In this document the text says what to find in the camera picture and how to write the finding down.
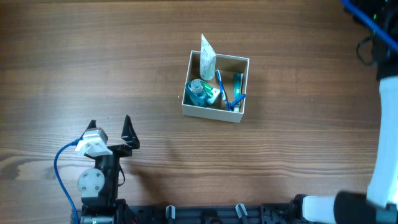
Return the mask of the red green toothpaste tube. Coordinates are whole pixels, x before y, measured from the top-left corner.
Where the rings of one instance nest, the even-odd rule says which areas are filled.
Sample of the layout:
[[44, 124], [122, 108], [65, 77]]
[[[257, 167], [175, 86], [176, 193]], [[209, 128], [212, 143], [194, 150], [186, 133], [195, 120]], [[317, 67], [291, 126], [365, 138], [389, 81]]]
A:
[[[242, 95], [241, 90], [243, 85], [243, 74], [235, 73], [233, 81], [234, 81], [234, 100], [236, 100], [240, 95]], [[240, 104], [238, 104], [234, 109], [234, 112], [239, 112], [239, 111], [240, 111]]]

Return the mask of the blue white toothbrush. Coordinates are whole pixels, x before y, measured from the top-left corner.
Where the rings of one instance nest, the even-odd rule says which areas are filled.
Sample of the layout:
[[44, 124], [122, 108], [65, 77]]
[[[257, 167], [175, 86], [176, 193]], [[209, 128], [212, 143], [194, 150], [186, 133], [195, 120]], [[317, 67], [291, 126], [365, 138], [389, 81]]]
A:
[[220, 86], [221, 99], [223, 100], [223, 102], [224, 102], [224, 104], [226, 106], [226, 110], [230, 111], [231, 108], [230, 108], [230, 105], [229, 105], [229, 102], [228, 102], [228, 98], [226, 96], [226, 92], [224, 90], [224, 85], [223, 85], [223, 81], [222, 81], [222, 78], [221, 78], [221, 72], [219, 70], [216, 70], [216, 77], [217, 77], [218, 84]]

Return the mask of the green white soap packet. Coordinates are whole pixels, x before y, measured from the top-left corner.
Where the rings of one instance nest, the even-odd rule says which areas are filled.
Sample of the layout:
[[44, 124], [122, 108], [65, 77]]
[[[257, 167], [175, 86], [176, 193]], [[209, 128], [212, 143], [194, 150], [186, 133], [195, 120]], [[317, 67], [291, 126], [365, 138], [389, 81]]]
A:
[[208, 84], [207, 82], [205, 82], [203, 80], [200, 80], [200, 81], [201, 81], [201, 85], [202, 85], [204, 91], [208, 95], [207, 102], [211, 106], [218, 99], [218, 97], [220, 95], [220, 90], [215, 87], [212, 87], [210, 84]]

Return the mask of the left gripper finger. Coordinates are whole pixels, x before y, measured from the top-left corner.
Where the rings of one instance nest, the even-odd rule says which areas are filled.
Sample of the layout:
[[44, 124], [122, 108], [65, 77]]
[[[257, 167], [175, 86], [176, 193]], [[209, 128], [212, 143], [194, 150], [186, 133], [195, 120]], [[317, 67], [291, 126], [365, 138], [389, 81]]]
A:
[[121, 138], [131, 149], [139, 149], [140, 141], [131, 123], [131, 117], [126, 115]]
[[87, 129], [93, 129], [96, 128], [96, 120], [91, 120], [89, 125], [87, 126]]

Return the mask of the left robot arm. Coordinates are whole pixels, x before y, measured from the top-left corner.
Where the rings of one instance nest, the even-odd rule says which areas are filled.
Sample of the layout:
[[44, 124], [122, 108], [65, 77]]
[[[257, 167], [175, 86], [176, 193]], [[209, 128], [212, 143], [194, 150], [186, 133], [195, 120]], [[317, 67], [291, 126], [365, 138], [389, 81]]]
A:
[[124, 199], [118, 198], [118, 189], [124, 177], [120, 159], [132, 156], [134, 149], [140, 148], [140, 141], [131, 123], [130, 116], [124, 119], [121, 133], [123, 144], [108, 146], [108, 136], [92, 120], [76, 145], [76, 152], [94, 160], [93, 168], [81, 173], [78, 190], [83, 204], [80, 211], [74, 212], [74, 222], [82, 224], [138, 223], [139, 220]]

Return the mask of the white leaf-print lotion tube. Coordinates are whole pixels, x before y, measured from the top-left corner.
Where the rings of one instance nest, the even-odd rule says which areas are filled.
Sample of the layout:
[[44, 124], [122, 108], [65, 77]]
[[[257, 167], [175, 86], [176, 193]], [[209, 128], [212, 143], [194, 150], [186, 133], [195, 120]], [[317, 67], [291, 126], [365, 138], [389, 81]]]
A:
[[200, 76], [202, 79], [208, 81], [215, 76], [216, 53], [213, 47], [207, 41], [205, 36], [201, 35], [201, 50], [200, 50]]

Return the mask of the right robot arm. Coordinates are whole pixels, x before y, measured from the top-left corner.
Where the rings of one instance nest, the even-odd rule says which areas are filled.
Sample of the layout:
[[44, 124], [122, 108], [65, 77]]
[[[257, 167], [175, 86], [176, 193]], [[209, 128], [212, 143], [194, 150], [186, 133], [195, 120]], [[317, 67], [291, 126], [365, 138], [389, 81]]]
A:
[[377, 137], [365, 192], [296, 195], [281, 216], [289, 223], [397, 223], [397, 1], [342, 1], [345, 13], [368, 35], [355, 49], [375, 73], [379, 106], [371, 125]]

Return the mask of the blue disposable razor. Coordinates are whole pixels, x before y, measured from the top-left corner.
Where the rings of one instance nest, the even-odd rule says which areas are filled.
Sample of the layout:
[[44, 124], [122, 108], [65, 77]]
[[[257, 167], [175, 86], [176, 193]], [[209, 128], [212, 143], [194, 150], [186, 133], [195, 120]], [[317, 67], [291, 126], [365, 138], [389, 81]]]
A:
[[234, 110], [235, 107], [236, 107], [238, 104], [240, 104], [240, 102], [241, 102], [243, 99], [245, 99], [245, 97], [246, 97], [246, 95], [245, 95], [245, 94], [242, 94], [242, 95], [240, 95], [236, 100], [230, 102], [230, 103], [229, 103], [230, 109], [231, 109], [231, 110]]

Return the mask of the teal mouthwash bottle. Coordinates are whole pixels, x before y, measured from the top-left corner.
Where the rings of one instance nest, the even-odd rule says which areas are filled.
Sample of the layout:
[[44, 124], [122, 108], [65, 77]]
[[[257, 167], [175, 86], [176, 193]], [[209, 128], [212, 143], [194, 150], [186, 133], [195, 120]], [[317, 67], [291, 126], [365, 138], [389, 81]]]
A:
[[188, 94], [189, 101], [193, 106], [199, 106], [204, 108], [209, 107], [209, 96], [207, 95], [200, 79], [194, 79], [192, 81], [189, 81], [185, 85], [185, 90]]

